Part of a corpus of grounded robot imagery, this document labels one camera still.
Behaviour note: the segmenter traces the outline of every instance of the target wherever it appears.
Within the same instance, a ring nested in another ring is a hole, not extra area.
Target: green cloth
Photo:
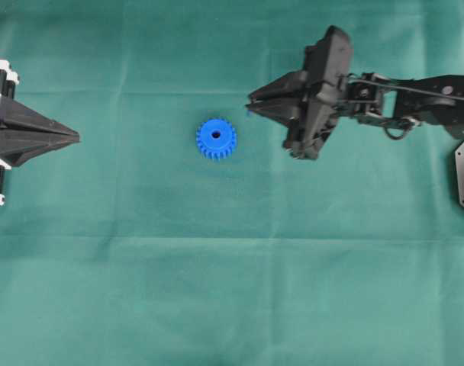
[[[0,0],[17,99],[82,135],[8,174],[0,366],[464,365],[459,142],[342,120],[295,161],[243,107],[331,24],[355,73],[464,75],[462,1]]]

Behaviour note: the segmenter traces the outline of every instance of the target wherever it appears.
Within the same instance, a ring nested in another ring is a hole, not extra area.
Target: black wire
[[[427,90],[422,90],[422,89],[417,89],[417,88],[409,88],[407,86],[400,86],[400,85],[393,85],[393,84],[383,84],[382,82],[371,82],[369,80],[364,80],[364,79],[354,79],[352,81],[353,82],[360,82],[362,84],[381,86],[382,88],[390,88],[390,89],[394,89],[394,90],[405,90],[406,92],[413,92],[413,93],[418,93],[418,94],[431,95],[433,97],[440,97],[440,98],[445,98],[445,99],[453,99],[455,101],[464,101],[464,97],[455,97],[453,95],[445,95],[445,94],[442,94],[442,93],[437,93],[435,91],[427,91]]]
[[[408,135],[408,133],[411,131],[411,128],[409,127],[403,130],[403,133],[400,136],[392,135],[386,126],[383,126],[383,131],[385,131],[386,136],[388,136],[391,140],[400,141]]]

